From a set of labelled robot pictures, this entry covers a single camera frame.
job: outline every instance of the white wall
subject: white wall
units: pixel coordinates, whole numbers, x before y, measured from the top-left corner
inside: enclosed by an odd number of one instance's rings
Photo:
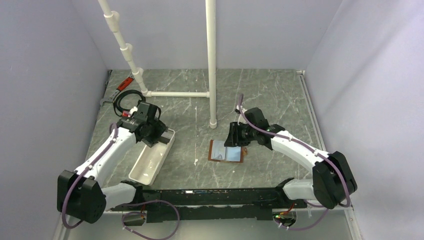
[[[128,69],[96,0],[72,0],[110,69]],[[305,69],[342,0],[217,0],[218,68]],[[109,0],[144,69],[207,68],[204,0]]]
[[[344,0],[306,69],[365,239],[424,236],[424,1]]]
[[[53,236],[58,175],[84,161],[107,69],[71,1],[0,1],[0,239]]]

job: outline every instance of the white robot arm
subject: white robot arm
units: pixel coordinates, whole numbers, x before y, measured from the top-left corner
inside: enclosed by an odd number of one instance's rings
[[[131,116],[122,117],[118,121],[111,135],[90,159],[77,167],[74,172],[65,170],[60,174],[57,184],[57,209],[62,212],[62,216],[66,213],[80,219],[81,222],[94,223],[101,217],[104,210],[147,200],[143,195],[143,186],[138,183],[123,181],[115,186],[101,188],[116,162],[137,142],[143,141],[152,147],[158,142],[167,144],[171,139],[172,135],[167,132],[168,128],[155,117],[157,106],[139,102],[137,108]],[[247,123],[230,123],[228,138],[224,144],[226,147],[247,146],[251,141],[257,141],[270,150],[289,156],[312,173],[312,179],[288,178],[275,188],[260,191],[277,194],[279,201],[282,201],[280,203],[284,205],[299,203],[299,200],[301,202],[317,200],[324,207],[333,209],[357,190],[348,162],[340,152],[328,153],[319,150],[292,136],[282,126],[269,125],[262,111],[257,107],[245,113],[239,113]],[[205,203],[219,205],[226,201],[230,204],[250,202],[255,205],[258,202],[254,194],[248,197],[251,201],[240,198],[238,195],[234,199],[228,198],[228,195],[226,200],[220,200],[219,197],[215,200],[214,198],[205,200],[200,198],[205,196],[201,194],[205,191],[217,194],[220,192],[219,189],[188,189],[168,190],[168,195],[162,196],[163,191],[159,190],[157,193],[162,200],[165,198],[177,203],[178,200],[175,198],[186,195],[184,199],[188,201],[179,200],[180,205],[184,203],[196,205],[196,201],[200,205]],[[240,189],[235,189],[235,194],[238,194],[238,191]]]
[[[297,139],[284,127],[269,125],[257,107],[236,112],[247,123],[230,123],[226,147],[242,147],[257,141],[270,150],[287,155],[312,173],[312,179],[289,178],[278,186],[288,199],[318,200],[324,207],[333,209],[357,190],[352,171],[342,153],[317,149]]]
[[[123,116],[104,144],[73,172],[64,170],[57,179],[57,210],[88,223],[96,222],[104,210],[132,202],[141,194],[139,184],[123,181],[118,185],[101,188],[116,162],[136,143],[148,147],[170,142],[172,134],[156,117],[160,108],[139,101],[131,116]]]

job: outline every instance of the gray marble floor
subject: gray marble floor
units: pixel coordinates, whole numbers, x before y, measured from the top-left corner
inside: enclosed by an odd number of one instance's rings
[[[109,96],[130,74],[114,70],[105,96]],[[145,70],[145,85],[153,91],[205,92],[207,69]],[[237,121],[234,108],[238,95],[244,94],[243,107],[259,107],[270,124],[285,127],[302,141],[318,147],[318,138],[295,70],[219,69],[216,74],[216,116],[218,126],[209,128],[209,99],[187,97],[147,98],[162,108],[161,120],[176,131],[175,142],[151,186],[153,189],[259,188],[275,187],[286,178],[311,175],[289,157],[270,151],[256,142],[250,144],[243,163],[208,161],[210,140],[225,140],[229,123]],[[140,90],[134,81],[128,89]],[[125,107],[137,104],[136,96],[122,101]],[[87,158],[108,137],[108,126],[119,119],[111,103],[100,108]],[[131,148],[116,164],[104,187],[128,179],[143,143]]]

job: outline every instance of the white plastic housing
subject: white plastic housing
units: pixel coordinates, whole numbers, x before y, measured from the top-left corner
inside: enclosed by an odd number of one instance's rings
[[[109,210],[121,204],[130,203],[136,194],[136,189],[125,183],[102,188],[101,191],[106,196],[105,210]]]
[[[293,179],[282,188],[291,200],[306,199],[316,200],[312,179]]]
[[[297,139],[293,135],[291,135],[288,131],[279,131],[279,135],[286,136],[291,139]],[[313,152],[308,150],[306,147],[300,145],[297,142],[290,141],[288,139],[284,139],[282,137],[273,137],[271,138],[271,145],[274,151],[280,152],[294,161],[298,162],[302,167],[307,169],[310,173],[312,173],[312,168],[315,166],[316,162],[322,162],[323,159],[319,156],[314,155]],[[315,153],[320,153],[324,157],[328,157],[329,153],[323,150],[319,150],[313,146],[310,146]]]
[[[101,145],[88,160],[75,169],[77,171],[76,174],[80,174],[87,166],[90,165],[94,158],[106,148],[109,142],[113,139],[113,136],[114,133],[112,132],[103,145]],[[100,160],[92,166],[92,169],[89,170],[84,177],[89,178],[90,176],[93,176],[98,184],[103,186],[103,183],[110,175],[112,168],[116,166],[117,162],[122,159],[125,153],[135,144],[136,136],[134,133],[131,133],[128,129],[119,127],[116,142],[100,158]]]

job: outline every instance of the rectangular tray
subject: rectangular tray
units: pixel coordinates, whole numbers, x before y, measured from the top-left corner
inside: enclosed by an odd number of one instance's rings
[[[167,144],[158,142],[153,147],[144,146],[129,172],[129,179],[144,185],[153,184],[175,140],[175,131],[168,129],[168,133],[172,137]]]

